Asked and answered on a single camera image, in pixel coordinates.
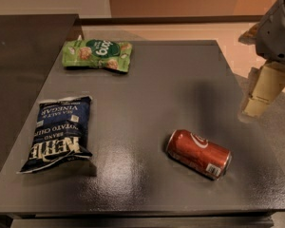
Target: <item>kettle chips bag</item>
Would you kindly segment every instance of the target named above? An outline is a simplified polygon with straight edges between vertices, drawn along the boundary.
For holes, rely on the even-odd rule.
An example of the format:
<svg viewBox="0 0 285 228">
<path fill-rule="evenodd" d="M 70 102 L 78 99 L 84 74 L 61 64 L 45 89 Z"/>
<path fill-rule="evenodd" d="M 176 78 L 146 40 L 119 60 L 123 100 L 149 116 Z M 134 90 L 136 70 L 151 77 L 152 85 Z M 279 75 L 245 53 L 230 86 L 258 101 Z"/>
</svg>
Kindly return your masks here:
<svg viewBox="0 0 285 228">
<path fill-rule="evenodd" d="M 28 160 L 18 173 L 91 157 L 86 149 L 90 102 L 90 97 L 79 97 L 40 103 Z"/>
</svg>

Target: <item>snack bag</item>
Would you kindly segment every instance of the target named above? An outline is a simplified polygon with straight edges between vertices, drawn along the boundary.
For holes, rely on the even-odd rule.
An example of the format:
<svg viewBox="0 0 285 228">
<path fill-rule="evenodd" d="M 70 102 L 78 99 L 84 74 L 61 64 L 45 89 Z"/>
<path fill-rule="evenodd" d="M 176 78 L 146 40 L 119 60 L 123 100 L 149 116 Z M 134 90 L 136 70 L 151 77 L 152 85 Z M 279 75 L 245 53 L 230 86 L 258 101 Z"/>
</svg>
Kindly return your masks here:
<svg viewBox="0 0 285 228">
<path fill-rule="evenodd" d="M 109 68 L 128 72 L 132 45 L 128 42 L 77 40 L 63 47 L 64 67 Z"/>
<path fill-rule="evenodd" d="M 91 157 L 86 149 L 90 102 L 90 97 L 80 97 L 40 103 L 28 161 L 18 173 Z"/>
</svg>

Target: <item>can lid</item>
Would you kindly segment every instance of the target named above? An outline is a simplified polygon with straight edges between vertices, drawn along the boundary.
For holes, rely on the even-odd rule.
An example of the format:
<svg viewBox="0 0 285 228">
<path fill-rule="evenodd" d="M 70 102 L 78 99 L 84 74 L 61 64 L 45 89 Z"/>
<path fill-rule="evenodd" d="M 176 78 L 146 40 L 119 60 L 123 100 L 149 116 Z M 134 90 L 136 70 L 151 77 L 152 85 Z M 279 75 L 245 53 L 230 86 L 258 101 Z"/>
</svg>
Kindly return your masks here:
<svg viewBox="0 0 285 228">
<path fill-rule="evenodd" d="M 230 165 L 230 162 L 231 162 L 231 159 L 232 159 L 232 153 L 230 152 L 228 157 L 227 157 L 227 160 L 226 160 L 226 163 L 225 163 L 225 168 L 223 169 L 223 173 L 221 174 L 222 176 L 224 176 L 229 168 L 229 165 Z"/>
<path fill-rule="evenodd" d="M 174 130 L 174 131 L 173 131 L 173 133 L 172 133 L 172 135 L 171 135 L 171 137 L 170 137 L 170 139 L 169 139 L 169 142 L 168 142 L 168 144 L 167 144 L 167 146 L 166 146 L 166 148 L 165 148 L 165 151 L 166 151 L 166 152 L 168 152 L 168 148 L 169 148 L 170 142 L 172 141 L 173 136 L 175 135 L 175 133 L 176 133 L 177 131 L 178 131 L 178 130 Z"/>
</svg>

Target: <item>table surface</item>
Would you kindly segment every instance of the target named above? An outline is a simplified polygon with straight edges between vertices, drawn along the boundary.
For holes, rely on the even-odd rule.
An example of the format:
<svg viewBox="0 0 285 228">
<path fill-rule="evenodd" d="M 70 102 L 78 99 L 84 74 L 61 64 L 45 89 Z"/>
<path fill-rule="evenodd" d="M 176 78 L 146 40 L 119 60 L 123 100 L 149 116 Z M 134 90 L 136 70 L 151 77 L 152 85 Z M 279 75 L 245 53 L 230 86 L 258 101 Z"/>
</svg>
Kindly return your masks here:
<svg viewBox="0 0 285 228">
<path fill-rule="evenodd" d="M 0 15 L 0 170 L 78 15 Z"/>
<path fill-rule="evenodd" d="M 257 123 L 238 120 L 242 93 L 215 41 L 133 42 L 128 74 L 65 70 L 58 56 L 0 173 L 0 213 L 197 216 L 285 210 L 285 176 Z M 38 101 L 93 98 L 90 161 L 17 175 Z M 218 181 L 168 158 L 175 129 L 233 152 Z"/>
</svg>

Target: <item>soda can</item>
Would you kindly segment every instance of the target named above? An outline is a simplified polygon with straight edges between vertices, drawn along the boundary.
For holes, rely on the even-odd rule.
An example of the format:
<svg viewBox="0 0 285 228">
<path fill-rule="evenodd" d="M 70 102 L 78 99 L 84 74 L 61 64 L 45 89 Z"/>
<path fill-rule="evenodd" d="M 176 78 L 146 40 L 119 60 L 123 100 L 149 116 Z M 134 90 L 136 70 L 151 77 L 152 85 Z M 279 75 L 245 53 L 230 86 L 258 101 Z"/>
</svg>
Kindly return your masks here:
<svg viewBox="0 0 285 228">
<path fill-rule="evenodd" d="M 211 180 L 224 176 L 232 159 L 230 150 L 187 130 L 174 131 L 167 153 Z"/>
</svg>

